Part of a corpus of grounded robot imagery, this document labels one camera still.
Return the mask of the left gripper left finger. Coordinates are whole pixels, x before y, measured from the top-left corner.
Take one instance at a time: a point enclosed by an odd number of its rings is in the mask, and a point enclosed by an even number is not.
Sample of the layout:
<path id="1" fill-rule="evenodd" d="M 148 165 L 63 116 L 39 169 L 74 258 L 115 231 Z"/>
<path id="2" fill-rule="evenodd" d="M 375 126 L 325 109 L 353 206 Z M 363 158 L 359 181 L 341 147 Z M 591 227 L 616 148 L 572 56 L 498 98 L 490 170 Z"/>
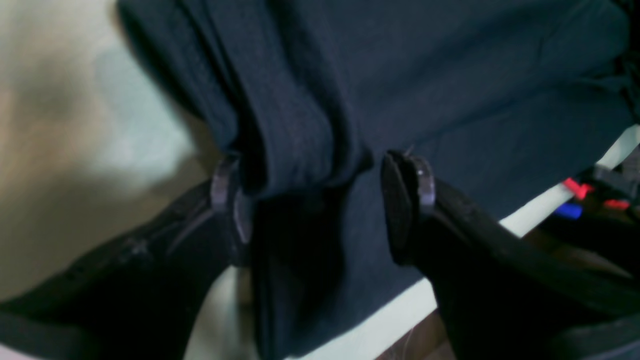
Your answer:
<path id="1" fill-rule="evenodd" d="M 239 159 L 149 223 L 1 303 L 1 344 L 46 360 L 180 360 L 211 285 L 250 264 Z"/>

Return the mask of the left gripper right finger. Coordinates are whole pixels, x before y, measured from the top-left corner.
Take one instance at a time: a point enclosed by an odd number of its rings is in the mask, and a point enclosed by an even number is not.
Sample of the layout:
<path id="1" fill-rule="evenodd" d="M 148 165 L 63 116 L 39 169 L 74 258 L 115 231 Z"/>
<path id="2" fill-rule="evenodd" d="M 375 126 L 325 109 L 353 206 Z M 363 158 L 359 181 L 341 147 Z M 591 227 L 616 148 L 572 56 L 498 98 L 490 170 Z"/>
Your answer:
<path id="1" fill-rule="evenodd" d="M 585 214 L 541 224 L 620 275 L 520 239 L 422 157 L 388 151 L 381 187 L 391 256 L 430 282 L 458 360 L 639 358 L 638 223 Z"/>

